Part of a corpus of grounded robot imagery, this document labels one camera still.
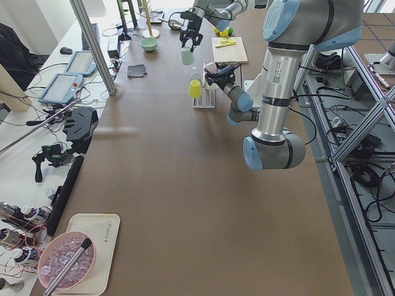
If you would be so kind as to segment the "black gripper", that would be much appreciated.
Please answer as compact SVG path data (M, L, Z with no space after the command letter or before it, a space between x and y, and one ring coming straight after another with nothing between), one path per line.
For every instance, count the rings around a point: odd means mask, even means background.
M197 13L188 10L181 12L180 17L188 21L186 29L180 31L181 47L184 48L187 41L191 40L193 44L190 52L194 52L197 47L196 43L200 43L203 38L203 35L200 34L202 18Z
M226 86L232 88L235 85L235 70L237 68L234 65L227 65L216 73L210 72L205 68L204 77L206 83L209 86L216 84L221 90L224 90Z

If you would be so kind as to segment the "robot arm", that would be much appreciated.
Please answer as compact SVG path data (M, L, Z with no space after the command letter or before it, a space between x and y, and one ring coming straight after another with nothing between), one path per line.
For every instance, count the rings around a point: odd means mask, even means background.
M263 25L267 68L256 78L262 83L258 114L252 109L252 97L231 77L233 66L206 72L206 81L217 84L231 99L229 123L238 124L246 116L257 120L257 127L243 141L244 160L250 169L288 169L303 161L304 141L285 128L302 56L310 47L330 51L358 42L363 9L363 1L273 1Z
M186 28L180 31L181 48L186 47L188 41L191 41L190 52L200 45L203 39L200 29L204 19L219 31L224 31L237 15L253 6L250 1L230 1L229 5L219 10L211 1L194 1L190 10L180 13L180 17L188 22Z

